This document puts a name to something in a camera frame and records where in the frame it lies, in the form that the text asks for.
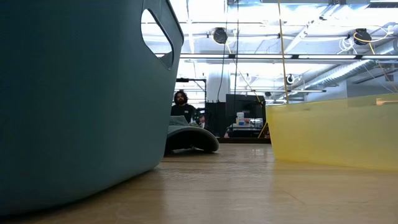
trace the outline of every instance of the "wooden floor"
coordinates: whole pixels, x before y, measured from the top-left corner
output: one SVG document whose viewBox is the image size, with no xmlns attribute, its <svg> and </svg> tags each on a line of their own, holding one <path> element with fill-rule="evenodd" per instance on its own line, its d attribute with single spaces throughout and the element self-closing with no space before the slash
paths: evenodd
<svg viewBox="0 0 398 224">
<path fill-rule="evenodd" d="M 184 151 L 78 203 L 0 223 L 398 223 L 398 172 L 275 161 L 270 145 Z"/>
</svg>

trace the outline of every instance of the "black shirt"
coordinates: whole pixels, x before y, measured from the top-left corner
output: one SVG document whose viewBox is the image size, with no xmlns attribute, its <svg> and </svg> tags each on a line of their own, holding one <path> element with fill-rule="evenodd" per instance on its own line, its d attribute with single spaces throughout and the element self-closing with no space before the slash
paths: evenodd
<svg viewBox="0 0 398 224">
<path fill-rule="evenodd" d="M 191 122 L 191 118 L 195 113 L 195 107 L 185 104 L 183 106 L 173 105 L 172 106 L 172 116 L 184 116 L 188 123 Z"/>
</svg>

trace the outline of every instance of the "man's hair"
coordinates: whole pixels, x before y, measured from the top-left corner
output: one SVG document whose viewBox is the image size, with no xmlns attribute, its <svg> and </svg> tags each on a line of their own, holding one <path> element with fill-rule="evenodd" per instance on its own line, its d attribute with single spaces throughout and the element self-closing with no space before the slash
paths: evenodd
<svg viewBox="0 0 398 224">
<path fill-rule="evenodd" d="M 177 102 L 177 95 L 178 95 L 179 93 L 181 93 L 181 95 L 184 97 L 184 102 L 183 102 L 183 103 L 187 103 L 187 102 L 188 102 L 187 94 L 185 94 L 184 91 L 182 91 L 182 90 L 180 90 L 180 91 L 178 91 L 178 92 L 176 92 L 176 93 L 174 94 L 174 103 L 175 103 L 176 105 L 178 104 L 178 102 Z"/>
</svg>

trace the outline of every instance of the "exposed ceiling pipe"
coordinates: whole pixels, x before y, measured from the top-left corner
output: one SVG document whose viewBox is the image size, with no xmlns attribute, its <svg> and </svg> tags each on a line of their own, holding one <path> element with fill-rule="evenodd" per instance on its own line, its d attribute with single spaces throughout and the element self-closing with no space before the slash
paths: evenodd
<svg viewBox="0 0 398 224">
<path fill-rule="evenodd" d="M 146 37 L 163 37 L 162 34 L 155 34 L 155 33 L 153 33 L 153 34 L 146 33 L 145 36 Z M 196 38 L 199 38 L 199 37 L 206 37 L 207 38 L 207 34 L 206 33 L 201 33 L 201 34 L 196 33 L 196 34 L 192 34 L 192 36 L 196 37 Z M 381 39 L 384 36 L 385 35 L 372 35 L 372 39 Z M 244 37 L 258 37 L 258 38 L 261 38 L 261 37 L 275 37 L 275 38 L 279 38 L 278 34 L 240 34 L 239 38 L 241 38 L 241 37 L 242 38 L 244 38 Z M 293 39 L 295 37 L 295 35 L 284 35 L 284 37 L 287 37 L 289 39 Z M 317 39 L 321 39 L 321 41 L 323 41 L 324 39 L 326 39 L 327 41 L 330 41 L 330 40 L 340 40 L 340 39 L 343 39 L 343 38 L 347 38 L 347 35 L 345 35 L 345 34 L 339 34 L 339 35 L 309 35 L 304 40 L 307 39 L 307 40 L 314 40 L 315 41 Z"/>
<path fill-rule="evenodd" d="M 236 2 L 238 1 L 228 0 L 229 5 L 234 5 Z M 334 2 L 341 2 L 345 4 L 369 4 L 370 0 L 297 0 L 294 2 L 292 2 L 292 0 L 280 0 L 281 4 L 330 4 Z M 239 0 L 239 4 L 242 4 L 242 6 L 268 3 L 278 3 L 278 0 Z"/>
<path fill-rule="evenodd" d="M 376 53 L 380 55 L 398 54 L 398 38 L 387 42 L 376 49 Z M 357 74 L 363 73 L 366 69 L 372 69 L 376 65 L 375 60 L 359 60 L 349 65 L 340 65 L 336 68 L 314 78 L 304 85 L 297 87 L 297 90 L 306 90 L 316 86 L 328 87 L 330 85 L 342 82 Z"/>
</svg>

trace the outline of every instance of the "ceiling light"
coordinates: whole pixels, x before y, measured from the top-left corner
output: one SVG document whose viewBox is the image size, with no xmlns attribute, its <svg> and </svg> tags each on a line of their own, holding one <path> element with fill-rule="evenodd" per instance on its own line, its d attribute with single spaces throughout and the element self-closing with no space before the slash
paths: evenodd
<svg viewBox="0 0 398 224">
<path fill-rule="evenodd" d="M 180 58 L 228 58 L 222 54 L 181 54 Z"/>
<path fill-rule="evenodd" d="M 355 55 L 299 55 L 299 59 L 354 59 Z"/>
<path fill-rule="evenodd" d="M 252 90 L 236 89 L 237 92 L 251 92 Z M 256 92 L 284 93 L 285 90 L 254 90 Z M 325 93 L 326 90 L 287 90 L 288 93 Z"/>
<path fill-rule="evenodd" d="M 272 54 L 265 54 L 265 55 L 258 55 L 258 54 L 238 54 L 236 58 L 240 59 L 252 59 L 252 58 L 264 58 L 264 59 L 282 59 L 282 55 L 272 55 Z M 285 58 L 289 59 L 292 58 L 291 55 L 285 55 Z"/>
<path fill-rule="evenodd" d="M 294 82 L 294 76 L 290 74 L 288 77 L 286 77 L 286 84 L 287 85 L 292 85 Z"/>
<path fill-rule="evenodd" d="M 366 45 L 369 41 L 372 41 L 372 37 L 366 29 L 356 29 L 355 32 L 354 43 L 356 45 Z"/>
<path fill-rule="evenodd" d="M 286 103 L 286 100 L 266 100 L 266 102 L 283 102 L 283 103 Z"/>
<path fill-rule="evenodd" d="M 280 106 L 280 105 L 285 105 L 284 103 L 268 103 L 266 106 Z"/>
<path fill-rule="evenodd" d="M 225 44 L 228 40 L 228 36 L 226 35 L 224 28 L 217 27 L 213 33 L 213 39 L 218 44 Z"/>
<path fill-rule="evenodd" d="M 398 55 L 363 55 L 362 59 L 398 59 Z"/>
</svg>

